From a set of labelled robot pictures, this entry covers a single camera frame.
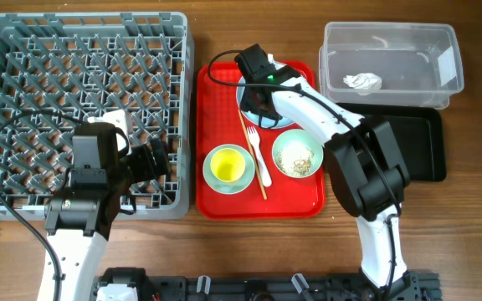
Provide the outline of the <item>small light blue bowl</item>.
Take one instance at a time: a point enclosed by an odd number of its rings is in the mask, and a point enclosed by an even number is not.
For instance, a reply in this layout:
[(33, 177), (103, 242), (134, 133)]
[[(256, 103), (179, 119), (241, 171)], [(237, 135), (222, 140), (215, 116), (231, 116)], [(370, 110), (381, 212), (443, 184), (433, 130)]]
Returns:
[[(244, 174), (242, 177), (234, 182), (234, 183), (225, 183), (220, 180), (218, 180), (212, 173), (211, 171), (211, 159), (213, 154), (218, 151), (221, 148), (224, 147), (232, 147), (238, 151), (240, 151), (245, 159), (246, 163), (246, 168), (244, 171)], [(254, 160), (252, 159), (251, 155), (240, 145), (234, 145), (234, 144), (224, 144), (224, 145), (219, 145), (212, 149), (206, 156), (204, 162), (203, 162), (203, 177), (205, 182), (208, 184), (209, 187), (211, 187), (215, 192), (224, 194), (224, 195), (234, 195), (238, 194), (241, 191), (245, 190), (252, 180), (254, 179), (254, 173), (255, 173), (255, 164)]]

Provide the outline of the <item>red plastic serving tray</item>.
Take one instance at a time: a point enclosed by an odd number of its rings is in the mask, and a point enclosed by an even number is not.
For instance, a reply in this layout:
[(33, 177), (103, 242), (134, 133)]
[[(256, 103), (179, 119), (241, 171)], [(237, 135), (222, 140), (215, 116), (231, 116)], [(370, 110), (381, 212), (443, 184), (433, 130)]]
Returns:
[(295, 123), (283, 128), (258, 129), (260, 150), (269, 169), (272, 185), (265, 187), (264, 200), (259, 183), (254, 179), (243, 191), (234, 195), (215, 192), (203, 177), (207, 154), (219, 145), (240, 145), (249, 152), (238, 117), (237, 89), (216, 84), (208, 78), (207, 67), (197, 75), (196, 129), (196, 203), (198, 210), (215, 220), (256, 218), (313, 217), (325, 204), (324, 172), (295, 179), (282, 174), (272, 160), (275, 139), (286, 130), (297, 129)]

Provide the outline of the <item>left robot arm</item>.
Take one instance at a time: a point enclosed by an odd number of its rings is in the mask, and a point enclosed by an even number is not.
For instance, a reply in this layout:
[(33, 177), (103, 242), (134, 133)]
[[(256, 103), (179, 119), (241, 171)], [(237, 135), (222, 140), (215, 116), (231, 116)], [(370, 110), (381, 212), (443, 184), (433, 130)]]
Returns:
[(132, 185), (170, 172), (166, 144), (151, 138), (120, 149), (122, 129), (110, 123), (84, 123), (72, 137), (69, 183), (45, 208), (46, 254), (38, 299), (90, 297), (96, 270), (109, 240), (112, 222), (121, 213), (121, 197)]

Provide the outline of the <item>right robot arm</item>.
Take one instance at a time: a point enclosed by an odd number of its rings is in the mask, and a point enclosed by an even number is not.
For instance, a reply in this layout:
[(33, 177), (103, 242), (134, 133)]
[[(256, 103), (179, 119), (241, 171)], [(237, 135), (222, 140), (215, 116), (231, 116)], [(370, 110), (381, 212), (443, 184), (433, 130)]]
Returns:
[(234, 62), (244, 78), (243, 111), (292, 120), (321, 144), (334, 195), (356, 219), (361, 271), (373, 287), (389, 290), (407, 272), (398, 219), (410, 182), (390, 124), (340, 107), (258, 44), (238, 51)]

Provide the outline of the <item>yellow cup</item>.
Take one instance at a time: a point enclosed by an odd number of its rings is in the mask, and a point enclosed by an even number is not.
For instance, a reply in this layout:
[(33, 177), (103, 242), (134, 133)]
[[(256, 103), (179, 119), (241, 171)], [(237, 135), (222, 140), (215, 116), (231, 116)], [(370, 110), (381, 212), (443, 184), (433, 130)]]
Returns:
[(220, 181), (234, 183), (244, 174), (246, 163), (243, 154), (232, 147), (217, 150), (211, 159), (211, 171)]

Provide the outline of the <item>white tissue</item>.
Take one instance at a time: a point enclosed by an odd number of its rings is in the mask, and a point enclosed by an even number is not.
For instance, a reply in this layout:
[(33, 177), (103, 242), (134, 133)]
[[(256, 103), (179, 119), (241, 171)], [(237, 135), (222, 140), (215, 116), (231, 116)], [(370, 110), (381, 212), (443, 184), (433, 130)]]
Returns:
[(360, 73), (356, 75), (346, 75), (343, 82), (352, 89), (374, 89), (382, 87), (382, 78), (373, 73)]

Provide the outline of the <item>light green bowl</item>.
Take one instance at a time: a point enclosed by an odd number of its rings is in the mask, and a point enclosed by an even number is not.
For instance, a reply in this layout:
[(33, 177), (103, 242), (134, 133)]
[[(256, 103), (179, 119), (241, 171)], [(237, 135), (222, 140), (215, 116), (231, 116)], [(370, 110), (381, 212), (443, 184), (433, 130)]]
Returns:
[(278, 170), (291, 178), (314, 175), (323, 162), (322, 145), (306, 130), (286, 130), (275, 139), (271, 149)]

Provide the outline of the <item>rice and food scraps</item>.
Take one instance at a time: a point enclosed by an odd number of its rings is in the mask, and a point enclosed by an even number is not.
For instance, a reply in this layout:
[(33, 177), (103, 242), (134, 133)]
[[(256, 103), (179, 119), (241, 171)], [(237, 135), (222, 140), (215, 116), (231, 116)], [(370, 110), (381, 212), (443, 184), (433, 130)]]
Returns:
[(313, 156), (313, 151), (305, 145), (290, 143), (278, 152), (277, 166), (287, 176), (306, 176), (310, 173)]

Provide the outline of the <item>large light blue plate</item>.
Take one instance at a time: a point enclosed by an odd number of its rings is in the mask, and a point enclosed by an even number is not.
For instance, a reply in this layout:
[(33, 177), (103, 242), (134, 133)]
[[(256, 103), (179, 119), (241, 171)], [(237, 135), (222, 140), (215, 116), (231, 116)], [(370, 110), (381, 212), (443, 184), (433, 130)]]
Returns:
[(243, 78), (238, 83), (237, 101), (239, 106), (239, 88), (251, 88), (253, 92), (260, 94), (263, 101), (268, 105), (269, 112), (274, 113), (280, 117), (279, 125), (275, 128), (283, 128), (293, 123), (292, 120), (280, 115), (273, 102), (272, 93), (278, 92), (278, 85), (284, 83), (287, 79), (296, 78), (300, 73), (292, 67), (278, 63), (272, 65), (260, 63), (243, 63), (241, 59), (236, 60), (239, 70)]

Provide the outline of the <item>grey plastic dishwasher rack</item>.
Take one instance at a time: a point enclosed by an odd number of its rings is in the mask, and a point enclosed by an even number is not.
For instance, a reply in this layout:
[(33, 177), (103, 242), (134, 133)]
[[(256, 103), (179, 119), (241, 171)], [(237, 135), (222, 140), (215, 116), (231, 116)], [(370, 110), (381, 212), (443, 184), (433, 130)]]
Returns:
[(171, 172), (121, 199), (138, 220), (178, 219), (191, 194), (194, 42), (179, 12), (0, 14), (0, 221), (29, 221), (64, 180), (78, 120), (131, 116), (129, 142), (159, 138)]

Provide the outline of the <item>white plastic fork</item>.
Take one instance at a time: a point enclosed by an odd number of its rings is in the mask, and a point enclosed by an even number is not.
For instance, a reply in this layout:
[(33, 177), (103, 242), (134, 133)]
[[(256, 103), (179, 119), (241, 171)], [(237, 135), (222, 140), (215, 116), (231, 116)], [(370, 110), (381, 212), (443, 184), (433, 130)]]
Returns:
[(248, 131), (249, 142), (254, 149), (254, 154), (258, 162), (259, 174), (262, 180), (262, 184), (264, 187), (269, 187), (272, 185), (272, 180), (269, 174), (269, 170), (265, 164), (262, 152), (260, 150), (261, 139), (259, 137), (259, 133), (253, 126), (250, 126), (247, 129), (247, 131)]

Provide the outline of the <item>black rectangular tray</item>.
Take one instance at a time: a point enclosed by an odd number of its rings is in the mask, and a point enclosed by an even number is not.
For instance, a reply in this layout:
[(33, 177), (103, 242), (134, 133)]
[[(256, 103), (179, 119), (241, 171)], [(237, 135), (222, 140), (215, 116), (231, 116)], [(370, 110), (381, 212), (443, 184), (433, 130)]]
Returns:
[(412, 181), (443, 181), (447, 176), (440, 113), (433, 108), (339, 103), (350, 112), (388, 120)]

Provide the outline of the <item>clear plastic waste bin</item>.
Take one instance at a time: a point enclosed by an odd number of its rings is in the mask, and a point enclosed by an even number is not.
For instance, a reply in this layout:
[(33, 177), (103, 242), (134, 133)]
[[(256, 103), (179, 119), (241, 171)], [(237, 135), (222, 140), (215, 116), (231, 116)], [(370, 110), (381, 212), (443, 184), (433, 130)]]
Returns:
[[(373, 73), (382, 87), (352, 89), (346, 75)], [(319, 50), (321, 93), (338, 103), (443, 110), (464, 89), (454, 28), (442, 23), (329, 22)]]

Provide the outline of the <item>wooden chopstick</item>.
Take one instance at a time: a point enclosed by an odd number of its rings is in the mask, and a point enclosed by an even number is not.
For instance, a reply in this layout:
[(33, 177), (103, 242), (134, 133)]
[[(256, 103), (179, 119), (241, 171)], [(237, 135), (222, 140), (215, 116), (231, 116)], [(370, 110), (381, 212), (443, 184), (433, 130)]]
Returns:
[(258, 166), (256, 157), (255, 157), (255, 155), (254, 155), (253, 147), (252, 147), (252, 145), (251, 145), (250, 142), (249, 142), (249, 134), (248, 134), (248, 130), (247, 130), (246, 124), (244, 123), (244, 117), (243, 117), (243, 114), (241, 113), (241, 110), (238, 110), (238, 117), (239, 117), (239, 119), (240, 119), (240, 123), (241, 123), (241, 126), (242, 126), (242, 128), (243, 128), (243, 132), (244, 132), (245, 140), (246, 140), (247, 145), (248, 145), (249, 153), (250, 153), (252, 159), (254, 160), (254, 164), (255, 164), (255, 174), (256, 174), (256, 177), (257, 177), (257, 180), (258, 180), (258, 183), (259, 183), (259, 188), (260, 188), (260, 190), (261, 190), (263, 199), (264, 199), (264, 200), (267, 200), (268, 197), (267, 197), (267, 194), (266, 194), (266, 190), (265, 190), (265, 188), (264, 188), (264, 186), (263, 186), (263, 182), (262, 182), (261, 176), (260, 176), (260, 174), (259, 174), (259, 166)]

